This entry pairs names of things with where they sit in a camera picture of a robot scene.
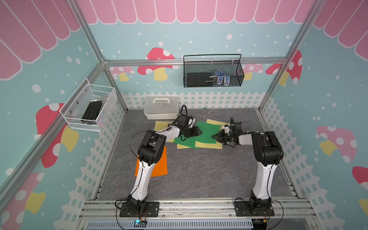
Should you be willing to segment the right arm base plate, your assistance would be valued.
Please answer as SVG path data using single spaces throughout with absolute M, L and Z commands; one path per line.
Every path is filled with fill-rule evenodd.
M 260 205 L 243 200 L 236 200 L 233 204 L 237 217 L 269 218 L 275 216 L 274 208 L 270 200 L 266 200 Z

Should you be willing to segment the large green paper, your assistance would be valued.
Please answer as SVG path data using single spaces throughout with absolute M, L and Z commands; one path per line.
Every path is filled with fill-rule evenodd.
M 199 128 L 202 134 L 194 137 L 195 141 L 205 144 L 215 144 L 217 142 L 214 138 L 212 138 L 212 136 L 220 132 L 221 125 L 213 125 L 202 121 L 198 121 L 196 126 Z

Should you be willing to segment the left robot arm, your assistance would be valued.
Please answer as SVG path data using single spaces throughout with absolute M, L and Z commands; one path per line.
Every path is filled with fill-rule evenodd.
M 125 211 L 137 215 L 139 219 L 144 215 L 148 215 L 148 185 L 154 167 L 163 156 L 165 144 L 167 141 L 176 138 L 185 141 L 200 136 L 202 131 L 194 125 L 194 122 L 195 118 L 188 115 L 187 106 L 184 104 L 178 117 L 168 124 L 167 128 L 160 131 L 151 129 L 142 131 L 144 137 L 137 152 L 133 152 L 133 155 L 140 162 L 134 187 L 126 199 L 120 199 L 119 204 L 115 204 L 117 210 L 121 211 L 122 217 Z

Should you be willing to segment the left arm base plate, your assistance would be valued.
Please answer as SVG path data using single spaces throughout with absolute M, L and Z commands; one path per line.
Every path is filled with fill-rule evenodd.
M 145 202 L 137 211 L 127 202 L 123 202 L 118 214 L 121 218 L 158 217 L 159 206 L 159 202 Z

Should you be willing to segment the orange paper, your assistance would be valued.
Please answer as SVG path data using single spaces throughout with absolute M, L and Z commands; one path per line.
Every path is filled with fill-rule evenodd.
M 168 174 L 168 166 L 167 166 L 167 147 L 164 147 L 163 155 L 158 163 L 156 163 L 152 173 L 151 177 L 158 177 L 162 175 Z

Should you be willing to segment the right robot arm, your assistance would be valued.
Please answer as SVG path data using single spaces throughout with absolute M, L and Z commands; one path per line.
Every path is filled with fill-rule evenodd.
M 243 131 L 241 122 L 231 118 L 229 125 L 211 137 L 224 146 L 235 148 L 237 145 L 252 146 L 257 161 L 257 176 L 248 201 L 237 198 L 234 207 L 237 216 L 275 215 L 272 207 L 271 187 L 275 171 L 284 157 L 284 152 L 273 131 Z

